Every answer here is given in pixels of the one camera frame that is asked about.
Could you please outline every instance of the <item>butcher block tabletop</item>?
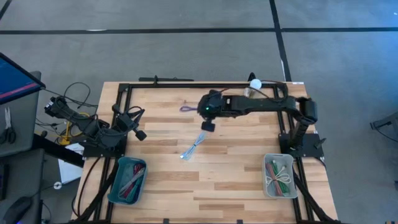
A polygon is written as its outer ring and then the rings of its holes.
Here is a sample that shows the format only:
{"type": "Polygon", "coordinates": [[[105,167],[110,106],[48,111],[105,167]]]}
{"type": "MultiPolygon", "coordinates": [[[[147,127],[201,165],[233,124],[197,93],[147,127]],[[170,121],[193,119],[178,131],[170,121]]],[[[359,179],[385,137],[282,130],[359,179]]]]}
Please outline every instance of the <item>butcher block tabletop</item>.
{"type": "MultiPolygon", "coordinates": [[[[109,123],[119,84],[104,83],[99,100],[99,118],[109,123]]],[[[303,83],[287,83],[287,86],[289,95],[307,96],[303,83]]],[[[162,223],[164,218],[170,219],[170,223],[236,223],[236,220],[295,223],[292,200],[274,199],[262,191],[263,157],[267,153],[280,153],[276,112],[250,113],[236,119],[216,118],[215,131],[207,133],[192,158],[189,161],[180,158],[201,133],[203,118],[196,111],[183,113],[179,108],[196,107],[208,91],[209,88],[133,89],[130,106],[145,109],[139,127],[147,138],[139,141],[130,132],[125,156],[145,160],[148,175],[140,201],[134,205],[114,204],[112,223],[162,223]]],[[[274,97],[272,89],[262,91],[274,97]]],[[[230,89],[223,94],[242,95],[243,89],[230,89]]],[[[256,93],[254,97],[263,96],[256,93]]],[[[126,94],[122,97],[122,110],[125,99],[126,94]]],[[[286,114],[284,117],[288,131],[286,114]]],[[[89,158],[85,162],[77,196],[94,161],[95,158],[89,158]]],[[[100,159],[88,178],[81,212],[98,193],[103,163],[104,159],[100,159]]],[[[337,219],[325,168],[312,158],[303,158],[303,164],[310,193],[326,214],[337,219]]],[[[302,218],[307,219],[300,192],[298,198],[302,218]]],[[[107,205],[105,195],[101,218],[105,218],[107,205]]]]}

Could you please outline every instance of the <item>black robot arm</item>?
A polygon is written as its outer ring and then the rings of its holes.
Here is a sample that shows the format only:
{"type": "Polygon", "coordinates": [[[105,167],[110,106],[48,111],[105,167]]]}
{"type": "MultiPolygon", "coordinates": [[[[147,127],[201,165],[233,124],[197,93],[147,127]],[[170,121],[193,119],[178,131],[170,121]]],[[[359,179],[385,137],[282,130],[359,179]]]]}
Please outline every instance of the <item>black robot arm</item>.
{"type": "Polygon", "coordinates": [[[317,122],[317,105],[311,98],[248,98],[240,95],[223,96],[220,91],[210,90],[202,96],[198,104],[198,113],[205,120],[201,128],[213,132],[215,125],[211,122],[217,117],[235,118],[251,112],[285,111],[297,121],[295,129],[290,132],[290,147],[302,145],[303,136],[308,126],[317,122]]]}
{"type": "Polygon", "coordinates": [[[146,134],[138,129],[139,120],[145,112],[140,107],[139,111],[133,113],[122,113],[117,105],[112,106],[112,110],[117,114],[115,125],[109,128],[109,124],[97,119],[96,115],[86,117],[69,108],[64,97],[51,97],[51,101],[45,106],[44,110],[50,116],[67,119],[78,127],[88,138],[84,144],[91,147],[112,149],[115,147],[128,132],[134,131],[136,137],[142,141],[146,134]]]}

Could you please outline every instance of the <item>scissors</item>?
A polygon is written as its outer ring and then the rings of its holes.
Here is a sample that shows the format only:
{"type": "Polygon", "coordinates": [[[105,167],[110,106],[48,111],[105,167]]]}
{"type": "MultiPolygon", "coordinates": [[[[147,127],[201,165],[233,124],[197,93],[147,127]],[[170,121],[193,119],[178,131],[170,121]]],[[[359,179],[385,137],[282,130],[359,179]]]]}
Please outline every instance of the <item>scissors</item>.
{"type": "Polygon", "coordinates": [[[14,128],[11,126],[11,112],[10,107],[5,108],[5,116],[6,116],[6,128],[0,135],[0,144],[4,144],[6,141],[9,144],[15,142],[17,138],[17,134],[14,131],[14,128]]]}

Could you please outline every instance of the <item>monitor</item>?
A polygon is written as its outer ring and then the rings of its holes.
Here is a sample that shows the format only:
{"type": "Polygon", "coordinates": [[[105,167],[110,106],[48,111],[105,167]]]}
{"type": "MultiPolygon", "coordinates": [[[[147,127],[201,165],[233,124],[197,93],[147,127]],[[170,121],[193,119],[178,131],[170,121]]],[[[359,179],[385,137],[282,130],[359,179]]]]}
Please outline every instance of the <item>monitor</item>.
{"type": "Polygon", "coordinates": [[[45,88],[45,85],[0,53],[0,105],[45,88]]]}

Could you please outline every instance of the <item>tangled cable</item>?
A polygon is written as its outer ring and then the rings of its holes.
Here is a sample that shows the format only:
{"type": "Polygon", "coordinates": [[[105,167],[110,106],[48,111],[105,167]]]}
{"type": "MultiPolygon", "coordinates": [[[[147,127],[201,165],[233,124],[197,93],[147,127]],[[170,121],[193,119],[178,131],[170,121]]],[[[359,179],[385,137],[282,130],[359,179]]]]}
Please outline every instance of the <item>tangled cable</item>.
{"type": "Polygon", "coordinates": [[[199,137],[197,138],[197,140],[195,141],[195,143],[193,144],[193,146],[191,146],[187,151],[185,151],[183,154],[181,154],[180,158],[181,159],[185,159],[185,160],[189,160],[191,159],[191,156],[193,154],[193,152],[195,152],[196,147],[203,142],[203,140],[205,140],[206,137],[206,132],[202,131],[199,134],[199,137]]]}
{"type": "Polygon", "coordinates": [[[282,171],[286,170],[286,166],[283,166],[281,170],[278,172],[275,161],[272,163],[266,164],[266,169],[268,173],[271,175],[270,177],[266,175],[266,185],[270,185],[272,182],[274,183],[276,195],[282,196],[284,193],[289,192],[289,187],[287,184],[291,183],[292,179],[290,175],[287,173],[282,173],[282,171]]]}

